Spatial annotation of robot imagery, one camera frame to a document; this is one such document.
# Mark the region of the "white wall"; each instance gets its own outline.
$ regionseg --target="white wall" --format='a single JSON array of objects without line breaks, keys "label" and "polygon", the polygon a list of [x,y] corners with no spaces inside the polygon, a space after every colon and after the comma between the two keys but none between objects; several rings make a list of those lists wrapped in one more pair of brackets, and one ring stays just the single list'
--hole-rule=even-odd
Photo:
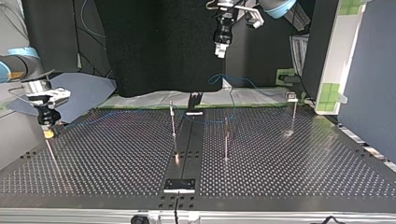
[{"label": "white wall", "polygon": [[[1,1],[20,10],[17,0]],[[5,11],[21,29],[14,14],[8,9]],[[0,54],[7,54],[8,49],[29,46],[29,42],[8,22],[2,11],[0,11],[0,34]],[[12,99],[7,92],[9,88],[20,85],[19,83],[0,84],[0,104]],[[37,124],[36,117],[12,111],[3,112],[0,113],[0,169],[15,161],[24,152],[36,147],[43,140],[43,133]]]}]

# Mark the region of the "metal frame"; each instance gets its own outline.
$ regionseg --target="metal frame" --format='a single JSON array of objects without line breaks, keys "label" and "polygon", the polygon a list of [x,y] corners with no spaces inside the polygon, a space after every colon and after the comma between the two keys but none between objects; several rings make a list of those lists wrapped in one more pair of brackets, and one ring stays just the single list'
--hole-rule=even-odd
[{"label": "metal frame", "polygon": [[[48,196],[0,194],[0,223],[9,222],[51,222],[67,220],[69,223],[121,223],[129,222],[136,214],[158,216],[161,215],[162,223],[174,223],[174,211],[178,212],[180,221],[187,220],[192,223],[191,216],[199,214],[204,223],[240,222],[248,219],[252,222],[269,221],[281,223],[291,221],[321,222],[325,217],[334,215],[343,221],[367,221],[367,222],[391,222],[396,221],[396,199],[388,198],[332,198],[296,196],[289,198],[274,197],[204,197],[199,192],[201,184],[201,168],[204,156],[203,142],[206,125],[203,124],[203,116],[183,119],[180,130],[177,133],[176,154],[179,156],[178,165],[176,155],[170,155],[171,159],[163,177],[162,186],[168,178],[196,179],[197,189],[193,194],[165,194],[148,196],[101,196],[101,195],[76,195],[76,196]],[[81,122],[90,115],[79,119]],[[353,153],[360,158],[361,162],[372,167],[376,172],[385,176],[388,181],[396,183],[396,174],[385,164],[370,156],[362,146],[347,137],[329,121],[324,119],[324,124],[329,126],[340,142],[354,149]],[[35,158],[34,152],[39,153],[44,145],[30,151],[31,159],[18,159],[6,169],[0,171],[0,177],[8,175],[21,165]]]}]

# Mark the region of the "black curtain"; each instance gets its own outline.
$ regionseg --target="black curtain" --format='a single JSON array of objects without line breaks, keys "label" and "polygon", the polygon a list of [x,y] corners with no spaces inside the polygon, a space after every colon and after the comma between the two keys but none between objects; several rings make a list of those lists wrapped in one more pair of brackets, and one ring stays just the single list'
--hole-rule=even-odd
[{"label": "black curtain", "polygon": [[96,0],[119,94],[218,91],[222,73],[212,41],[216,22],[205,0]]}]

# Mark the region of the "black panel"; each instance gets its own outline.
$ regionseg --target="black panel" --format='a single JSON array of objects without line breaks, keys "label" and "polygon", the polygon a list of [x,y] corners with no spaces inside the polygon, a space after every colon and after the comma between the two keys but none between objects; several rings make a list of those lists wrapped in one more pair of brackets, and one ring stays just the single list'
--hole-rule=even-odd
[{"label": "black panel", "polygon": [[212,41],[216,22],[205,1],[97,0],[107,56],[120,95],[152,91],[217,91],[222,72]]},{"label": "black panel", "polygon": [[76,72],[78,44],[72,0],[22,0],[30,44],[45,70]]},{"label": "black panel", "polygon": [[[249,29],[245,19],[233,27],[233,43],[226,53],[226,73],[232,77],[250,78],[257,86],[275,86],[276,71],[292,68],[290,53],[291,24],[285,19],[262,15],[264,26]],[[250,87],[236,83],[237,87]]]},{"label": "black panel", "polygon": [[317,0],[306,50],[303,83],[309,95],[317,98],[326,61],[338,0]]}]

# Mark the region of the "green tape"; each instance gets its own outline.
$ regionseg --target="green tape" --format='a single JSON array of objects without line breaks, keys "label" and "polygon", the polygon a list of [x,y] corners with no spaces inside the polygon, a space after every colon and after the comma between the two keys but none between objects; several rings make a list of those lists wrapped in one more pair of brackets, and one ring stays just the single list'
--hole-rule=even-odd
[{"label": "green tape", "polygon": [[319,101],[317,102],[318,111],[333,112],[337,106],[340,93],[338,83],[323,83],[319,94]]},{"label": "green tape", "polygon": [[361,0],[341,0],[338,15],[358,15]]},{"label": "green tape", "polygon": [[288,69],[277,69],[276,70],[276,81],[275,84],[277,86],[293,86],[292,83],[285,83],[282,80],[279,80],[279,76],[289,76],[289,77],[294,77],[295,70],[294,68],[288,68]]}]

